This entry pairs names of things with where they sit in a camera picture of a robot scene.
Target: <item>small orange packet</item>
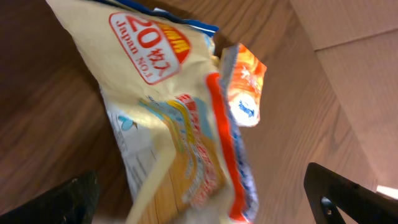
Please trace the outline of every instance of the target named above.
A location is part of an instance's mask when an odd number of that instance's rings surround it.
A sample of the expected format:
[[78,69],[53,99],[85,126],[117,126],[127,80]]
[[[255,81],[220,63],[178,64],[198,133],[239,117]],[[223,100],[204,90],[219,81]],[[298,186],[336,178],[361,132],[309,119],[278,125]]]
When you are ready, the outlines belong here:
[[260,121],[260,99],[266,70],[267,67],[243,44],[223,50],[220,73],[238,126],[252,127]]

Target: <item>orange stripe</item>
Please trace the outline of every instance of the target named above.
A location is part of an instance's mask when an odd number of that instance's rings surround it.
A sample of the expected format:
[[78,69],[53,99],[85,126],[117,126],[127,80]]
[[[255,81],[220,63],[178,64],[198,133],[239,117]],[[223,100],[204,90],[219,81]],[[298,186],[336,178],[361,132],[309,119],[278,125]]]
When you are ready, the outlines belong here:
[[240,174],[237,168],[238,165],[236,163],[236,156],[234,153],[229,119],[226,115],[224,99],[221,95],[221,88],[218,84],[219,76],[220,75],[218,73],[209,74],[206,78],[206,84],[213,100],[213,110],[216,116],[218,134],[220,135],[221,145],[223,147],[224,159],[235,190],[235,200],[231,207],[229,217],[236,221],[247,222],[243,216],[243,208],[245,204],[244,189],[241,184]]

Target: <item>orange label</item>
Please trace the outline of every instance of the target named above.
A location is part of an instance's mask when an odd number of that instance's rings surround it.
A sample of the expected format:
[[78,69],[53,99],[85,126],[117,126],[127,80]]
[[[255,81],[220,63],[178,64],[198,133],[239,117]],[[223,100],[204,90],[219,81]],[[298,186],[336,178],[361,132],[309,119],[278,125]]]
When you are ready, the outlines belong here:
[[188,39],[176,28],[134,14],[114,13],[109,24],[140,76],[149,85],[170,78],[190,51]]

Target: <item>wooden table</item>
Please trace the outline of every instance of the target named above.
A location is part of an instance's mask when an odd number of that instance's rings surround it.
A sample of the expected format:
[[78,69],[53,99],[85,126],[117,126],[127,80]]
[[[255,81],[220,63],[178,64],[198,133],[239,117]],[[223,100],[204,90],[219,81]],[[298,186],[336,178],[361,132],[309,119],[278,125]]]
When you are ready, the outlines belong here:
[[[242,128],[256,180],[256,223],[313,223],[309,162],[375,189],[345,112],[288,0],[141,0],[221,28],[267,66],[261,122]],[[96,81],[44,0],[0,3],[0,213],[84,170],[98,172],[94,223],[123,222],[132,202]]]

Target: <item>snack bag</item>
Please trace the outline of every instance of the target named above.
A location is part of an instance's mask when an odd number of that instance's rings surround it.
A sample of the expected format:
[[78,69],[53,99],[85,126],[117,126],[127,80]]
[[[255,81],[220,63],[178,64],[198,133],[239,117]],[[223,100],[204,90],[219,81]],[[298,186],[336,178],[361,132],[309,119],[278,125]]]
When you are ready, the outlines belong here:
[[255,126],[260,121],[260,98],[267,67],[243,44],[238,44],[223,50],[220,70],[236,123]]
[[252,222],[256,189],[208,29],[129,1],[47,2],[101,87],[134,201],[127,223],[168,223],[207,205],[216,222]]

